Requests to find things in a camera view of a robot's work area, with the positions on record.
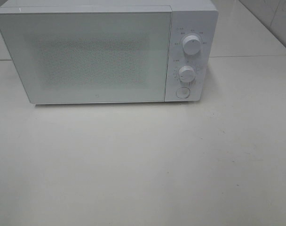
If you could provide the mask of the white timer knob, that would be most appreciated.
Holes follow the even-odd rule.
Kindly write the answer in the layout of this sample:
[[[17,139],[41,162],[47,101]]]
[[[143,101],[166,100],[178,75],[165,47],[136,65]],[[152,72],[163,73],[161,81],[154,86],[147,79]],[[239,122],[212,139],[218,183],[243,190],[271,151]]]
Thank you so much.
[[[196,78],[196,72],[191,66],[185,65],[178,71],[179,80],[183,83],[190,83]]]

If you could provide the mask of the round door release button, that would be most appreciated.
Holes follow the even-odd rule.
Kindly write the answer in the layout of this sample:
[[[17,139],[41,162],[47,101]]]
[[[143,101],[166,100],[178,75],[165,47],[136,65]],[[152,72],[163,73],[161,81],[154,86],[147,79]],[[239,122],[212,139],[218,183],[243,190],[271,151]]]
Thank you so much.
[[[188,98],[190,96],[190,89],[186,87],[181,87],[176,91],[176,96],[178,98]]]

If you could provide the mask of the white upper power knob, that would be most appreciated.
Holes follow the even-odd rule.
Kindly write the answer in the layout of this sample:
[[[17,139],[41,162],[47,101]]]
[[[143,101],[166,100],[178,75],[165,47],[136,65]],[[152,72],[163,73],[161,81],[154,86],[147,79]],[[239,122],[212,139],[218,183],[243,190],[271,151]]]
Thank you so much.
[[[182,41],[183,51],[187,55],[195,55],[201,49],[201,40],[195,34],[186,36]]]

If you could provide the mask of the white microwave oven body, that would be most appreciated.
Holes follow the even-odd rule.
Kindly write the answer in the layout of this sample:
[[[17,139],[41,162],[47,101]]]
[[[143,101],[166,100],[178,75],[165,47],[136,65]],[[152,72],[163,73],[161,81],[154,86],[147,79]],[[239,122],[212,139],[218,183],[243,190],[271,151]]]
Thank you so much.
[[[218,10],[209,0],[9,0],[0,6],[0,14],[18,15],[155,12],[171,13],[165,95],[161,102],[198,101],[218,19]],[[183,51],[182,41],[190,34],[201,40],[201,49],[195,55]],[[190,83],[179,80],[178,71],[185,65],[196,72],[196,78]],[[190,89],[188,98],[176,96],[181,87]]]

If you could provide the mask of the white microwave door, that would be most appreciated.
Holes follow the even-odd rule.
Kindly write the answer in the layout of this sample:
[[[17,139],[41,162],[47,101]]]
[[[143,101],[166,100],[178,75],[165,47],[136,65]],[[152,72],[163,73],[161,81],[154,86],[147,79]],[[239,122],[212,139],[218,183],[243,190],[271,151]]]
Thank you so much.
[[[171,13],[0,14],[33,104],[163,101]]]

